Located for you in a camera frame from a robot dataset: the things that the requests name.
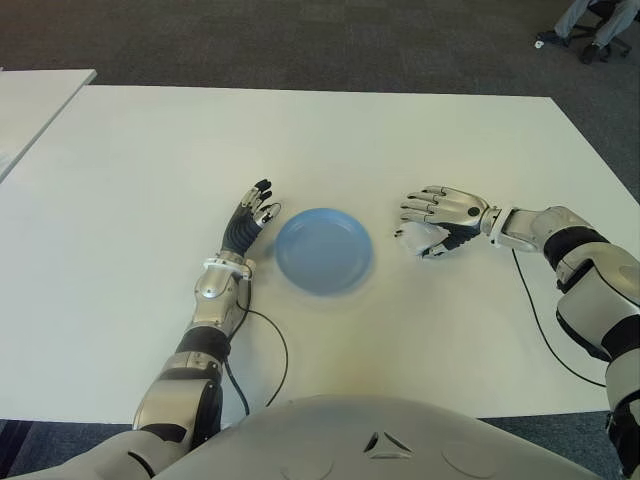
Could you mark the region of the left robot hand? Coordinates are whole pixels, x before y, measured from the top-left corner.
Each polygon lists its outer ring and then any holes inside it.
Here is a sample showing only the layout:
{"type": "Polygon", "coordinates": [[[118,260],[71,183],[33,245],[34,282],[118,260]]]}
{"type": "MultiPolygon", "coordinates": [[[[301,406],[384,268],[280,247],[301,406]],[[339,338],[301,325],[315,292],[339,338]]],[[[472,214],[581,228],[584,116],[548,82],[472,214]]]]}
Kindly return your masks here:
{"type": "Polygon", "coordinates": [[[266,201],[272,196],[272,183],[258,181],[242,197],[224,231],[221,249],[244,256],[264,227],[280,213],[281,204],[266,201]]]}

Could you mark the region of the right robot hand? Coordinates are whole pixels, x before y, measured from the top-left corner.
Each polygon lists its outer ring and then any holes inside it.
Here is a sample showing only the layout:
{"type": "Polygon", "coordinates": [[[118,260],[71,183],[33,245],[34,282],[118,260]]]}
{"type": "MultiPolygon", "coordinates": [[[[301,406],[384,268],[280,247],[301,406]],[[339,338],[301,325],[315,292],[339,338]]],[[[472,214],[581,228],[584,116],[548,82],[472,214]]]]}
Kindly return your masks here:
{"type": "Polygon", "coordinates": [[[477,195],[428,186],[407,195],[393,235],[411,254],[436,258],[478,236],[488,208],[477,195]]]}

